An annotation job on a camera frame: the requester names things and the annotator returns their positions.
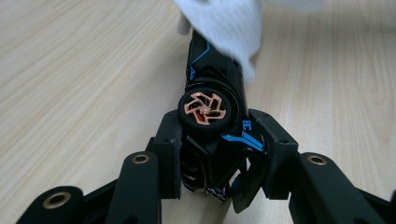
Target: wooden table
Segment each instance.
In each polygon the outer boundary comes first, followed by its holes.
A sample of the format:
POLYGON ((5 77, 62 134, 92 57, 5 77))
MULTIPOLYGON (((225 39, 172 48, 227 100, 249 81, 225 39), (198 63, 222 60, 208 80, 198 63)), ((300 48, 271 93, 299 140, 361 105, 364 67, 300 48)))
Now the wooden table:
MULTIPOLYGON (((304 14, 267 6, 251 108, 300 151, 332 158, 356 187, 396 189, 396 4, 332 0, 304 14)), ((0 2, 0 218, 42 192, 89 193, 144 150, 185 83, 190 36, 172 1, 0 2)), ((291 223, 262 191, 237 215, 203 193, 163 201, 163 223, 291 223)))

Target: wood grain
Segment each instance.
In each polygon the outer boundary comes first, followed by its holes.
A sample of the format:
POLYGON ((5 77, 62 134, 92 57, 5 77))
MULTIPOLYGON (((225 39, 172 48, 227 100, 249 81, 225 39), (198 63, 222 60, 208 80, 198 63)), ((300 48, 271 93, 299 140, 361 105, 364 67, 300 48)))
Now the wood grain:
MULTIPOLYGON (((358 188, 396 189, 396 4, 333 0, 300 13, 265 6, 249 107, 300 151, 331 157, 358 188)), ((0 2, 0 217, 40 193, 89 193, 144 150, 183 92, 189 36, 171 1, 0 2)), ((291 223, 260 192, 242 214, 182 191, 163 223, 291 223)))

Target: brass ring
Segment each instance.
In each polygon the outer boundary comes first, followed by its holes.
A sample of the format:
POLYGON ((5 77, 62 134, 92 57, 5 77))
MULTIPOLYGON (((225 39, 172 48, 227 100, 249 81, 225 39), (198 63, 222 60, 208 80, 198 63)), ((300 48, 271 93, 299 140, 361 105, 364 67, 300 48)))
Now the brass ring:
POLYGON ((47 209, 54 209, 67 203, 72 195, 67 191, 61 191, 50 195, 46 201, 43 202, 43 207, 47 209))
POLYGON ((326 165, 326 160, 319 156, 309 156, 308 160, 316 165, 326 165))
POLYGON ((148 155, 137 155, 132 158, 132 162, 136 163, 136 164, 146 163, 146 162, 148 162, 148 160, 149 160, 148 155))

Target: white glove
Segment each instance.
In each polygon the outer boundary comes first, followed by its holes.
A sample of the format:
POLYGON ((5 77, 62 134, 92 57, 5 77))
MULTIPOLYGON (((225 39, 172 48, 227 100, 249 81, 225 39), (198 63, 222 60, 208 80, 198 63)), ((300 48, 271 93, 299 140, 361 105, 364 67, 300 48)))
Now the white glove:
POLYGON ((245 82, 254 78, 250 57, 262 42, 262 3, 301 11, 319 8, 324 0, 174 0, 181 11, 177 30, 186 35, 191 25, 219 52, 237 60, 245 82))

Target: black robot frame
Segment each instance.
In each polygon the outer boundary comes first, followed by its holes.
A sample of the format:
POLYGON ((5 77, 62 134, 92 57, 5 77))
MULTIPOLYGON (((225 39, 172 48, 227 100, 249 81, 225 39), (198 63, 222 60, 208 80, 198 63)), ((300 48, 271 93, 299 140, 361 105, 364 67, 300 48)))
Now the black robot frame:
POLYGON ((181 185, 232 200, 236 213, 262 189, 271 200, 290 195, 294 223, 396 223, 395 192, 382 200, 356 189, 331 159, 300 154, 273 117, 248 109, 238 62, 195 31, 186 79, 177 110, 145 151, 124 160, 118 179, 85 196, 50 189, 18 223, 161 223, 161 199, 179 199, 181 185))

